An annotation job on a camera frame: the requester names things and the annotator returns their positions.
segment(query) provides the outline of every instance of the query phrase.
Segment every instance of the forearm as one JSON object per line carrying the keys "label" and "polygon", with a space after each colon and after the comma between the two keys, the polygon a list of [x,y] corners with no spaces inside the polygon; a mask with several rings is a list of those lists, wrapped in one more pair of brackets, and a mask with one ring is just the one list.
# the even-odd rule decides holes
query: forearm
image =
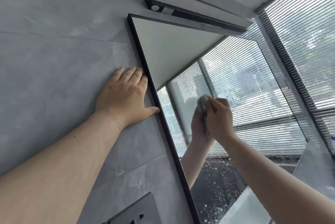
{"label": "forearm", "polygon": [[277,224],[335,223],[335,203],[244,141],[221,140],[243,178]]}
{"label": "forearm", "polygon": [[4,223],[76,223],[122,126],[94,114],[70,134],[0,178]]}
{"label": "forearm", "polygon": [[180,160],[188,186],[191,188],[206,160],[210,145],[202,140],[193,140]]}

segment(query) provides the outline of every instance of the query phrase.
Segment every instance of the gray wall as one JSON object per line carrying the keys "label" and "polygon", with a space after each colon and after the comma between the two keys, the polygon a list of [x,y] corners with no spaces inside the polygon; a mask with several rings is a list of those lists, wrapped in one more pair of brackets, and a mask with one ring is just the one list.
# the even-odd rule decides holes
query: gray wall
{"label": "gray wall", "polygon": [[[207,1],[253,15],[233,0]],[[116,67],[139,65],[128,13],[170,18],[147,10],[143,0],[0,0],[0,4],[0,174],[85,120]],[[163,223],[191,222],[155,117],[121,133],[78,223],[106,221],[149,191]]]}

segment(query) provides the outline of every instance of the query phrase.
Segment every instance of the person's right arm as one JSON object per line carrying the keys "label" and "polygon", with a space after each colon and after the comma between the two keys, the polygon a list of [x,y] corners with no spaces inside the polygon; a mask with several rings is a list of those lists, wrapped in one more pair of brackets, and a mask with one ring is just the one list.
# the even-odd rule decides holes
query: person's right arm
{"label": "person's right arm", "polygon": [[233,131],[226,99],[208,98],[207,127],[276,224],[335,223],[335,203],[274,164]]}

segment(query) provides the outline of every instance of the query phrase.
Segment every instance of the person's left arm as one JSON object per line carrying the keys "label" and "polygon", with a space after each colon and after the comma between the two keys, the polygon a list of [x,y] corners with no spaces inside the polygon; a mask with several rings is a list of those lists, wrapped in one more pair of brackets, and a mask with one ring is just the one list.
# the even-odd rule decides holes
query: person's left arm
{"label": "person's left arm", "polygon": [[192,141],[180,160],[189,188],[197,179],[209,150],[215,142],[214,139],[207,137],[202,116],[203,113],[196,108],[191,123]]}
{"label": "person's left arm", "polygon": [[142,69],[123,71],[115,72],[82,125],[0,178],[2,223],[77,222],[120,132],[159,112],[144,107]]}

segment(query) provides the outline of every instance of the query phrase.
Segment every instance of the sticker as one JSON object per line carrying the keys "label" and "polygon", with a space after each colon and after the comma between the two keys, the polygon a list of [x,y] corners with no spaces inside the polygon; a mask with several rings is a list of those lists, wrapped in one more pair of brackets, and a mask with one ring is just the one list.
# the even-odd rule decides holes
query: sticker
{"label": "sticker", "polygon": [[153,5],[153,6],[151,7],[151,9],[152,9],[153,11],[157,11],[157,10],[159,10],[159,6],[157,6],[157,5]]}
{"label": "sticker", "polygon": [[167,7],[165,7],[165,8],[162,10],[162,13],[164,13],[164,14],[168,14],[168,15],[171,15],[173,12],[174,12],[174,9],[170,9],[170,8],[167,8]]}

